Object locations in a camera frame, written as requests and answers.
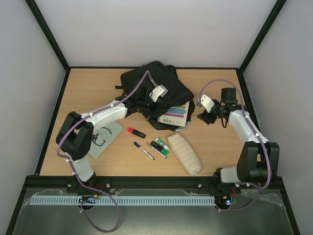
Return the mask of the children's reader book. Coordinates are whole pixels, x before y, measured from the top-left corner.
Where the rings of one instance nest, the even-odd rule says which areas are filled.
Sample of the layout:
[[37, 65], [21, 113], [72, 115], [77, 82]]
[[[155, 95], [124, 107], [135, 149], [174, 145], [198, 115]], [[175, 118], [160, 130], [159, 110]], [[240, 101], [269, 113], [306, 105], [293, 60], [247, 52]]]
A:
[[178, 127], [185, 127], [189, 110], [189, 101], [183, 105], [171, 107], [165, 114], [157, 120], [160, 123], [170, 124]]

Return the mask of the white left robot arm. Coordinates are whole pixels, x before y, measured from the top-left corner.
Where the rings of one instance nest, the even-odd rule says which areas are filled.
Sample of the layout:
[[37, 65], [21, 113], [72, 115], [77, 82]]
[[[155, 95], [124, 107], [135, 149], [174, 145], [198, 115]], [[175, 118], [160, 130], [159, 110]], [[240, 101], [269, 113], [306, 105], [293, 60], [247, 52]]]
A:
[[107, 124], [136, 112], [138, 105], [139, 98], [132, 101], [129, 95], [122, 95], [90, 113], [68, 114], [56, 138], [57, 155], [69, 162], [73, 175], [82, 182], [87, 182], [95, 174], [88, 158], [94, 133]]

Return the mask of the black student bag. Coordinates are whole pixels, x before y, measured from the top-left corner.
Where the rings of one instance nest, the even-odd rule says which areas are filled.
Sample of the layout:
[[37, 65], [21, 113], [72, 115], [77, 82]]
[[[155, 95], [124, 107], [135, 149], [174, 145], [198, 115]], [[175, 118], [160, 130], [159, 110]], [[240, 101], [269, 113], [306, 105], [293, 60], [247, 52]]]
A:
[[[123, 73], [120, 81], [121, 85], [115, 88], [122, 90], [123, 96], [130, 95], [125, 101], [128, 115], [141, 113], [156, 130], [181, 132], [189, 127], [195, 109], [194, 95], [179, 80], [175, 67], [154, 61]], [[182, 124], [161, 121], [170, 108], [186, 103], [189, 105]]]

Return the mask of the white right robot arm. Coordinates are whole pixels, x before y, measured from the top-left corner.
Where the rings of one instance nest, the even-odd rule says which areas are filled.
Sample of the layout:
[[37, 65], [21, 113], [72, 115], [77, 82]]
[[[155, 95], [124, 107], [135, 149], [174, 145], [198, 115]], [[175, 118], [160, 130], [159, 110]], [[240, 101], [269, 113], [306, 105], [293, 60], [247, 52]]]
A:
[[260, 133], [244, 105], [237, 104], [236, 100], [222, 105], [205, 96], [198, 99], [197, 105], [204, 107], [203, 113], [198, 115], [199, 119], [206, 124], [213, 124], [221, 119], [222, 126], [225, 128], [230, 124], [243, 143], [237, 165], [217, 170], [219, 176], [213, 180], [214, 188], [223, 192], [230, 187], [230, 183], [261, 183], [264, 184], [261, 188], [266, 188], [277, 169], [278, 144], [269, 142]]

